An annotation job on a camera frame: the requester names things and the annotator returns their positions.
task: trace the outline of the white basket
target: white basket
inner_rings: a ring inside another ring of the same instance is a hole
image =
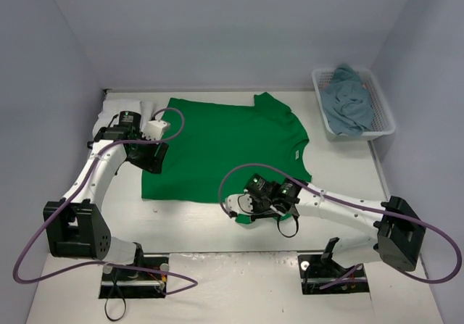
[[[322,108],[320,93],[331,82],[334,71],[335,69],[333,68],[315,69],[312,71],[312,82],[314,83],[314,88],[318,96],[320,113],[322,114],[324,125],[326,127],[327,139],[329,141],[372,141],[380,136],[392,134],[394,132],[395,125],[390,109],[386,103],[377,79],[369,69],[365,68],[357,68],[355,69],[355,72],[360,76],[362,83],[370,93],[372,108],[374,110],[374,120],[372,122],[373,130],[363,132],[359,137],[352,137],[344,134],[336,135],[332,132],[328,125],[326,114]]]

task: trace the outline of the wall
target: wall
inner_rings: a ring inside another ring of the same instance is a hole
[[[301,88],[370,66],[406,0],[57,0],[104,87]]]
[[[378,55],[379,77],[397,121],[376,142],[392,194],[443,228],[464,249],[464,0],[409,0]],[[455,263],[442,238],[426,234],[431,278]],[[462,323],[464,273],[432,290],[445,323]]]
[[[0,0],[0,321],[24,323],[36,285],[12,279],[48,200],[77,176],[102,102],[95,74],[54,0]],[[44,236],[20,274],[41,274]]]

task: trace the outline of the white towel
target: white towel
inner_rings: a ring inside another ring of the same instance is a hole
[[[154,102],[152,101],[137,101],[135,99],[113,99],[104,101],[103,108],[99,114],[99,119],[96,121],[92,134],[94,137],[99,129],[108,126],[111,119],[115,116],[116,119],[112,125],[119,123],[119,113],[122,111],[137,112],[141,115],[140,129],[143,131],[147,122],[150,121],[154,114]]]

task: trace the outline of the green cloth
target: green cloth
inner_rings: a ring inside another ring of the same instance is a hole
[[[185,128],[169,142],[162,173],[142,173],[143,199],[217,203],[227,172],[248,162],[272,165],[297,179],[311,180],[302,161],[309,142],[306,130],[288,106],[267,92],[254,96],[253,107],[177,98],[171,98],[168,107],[182,111]],[[181,126],[175,112],[165,112],[162,119],[171,124],[165,138]],[[267,180],[283,180],[266,168],[244,168],[229,178],[224,198],[243,192],[254,173]]]

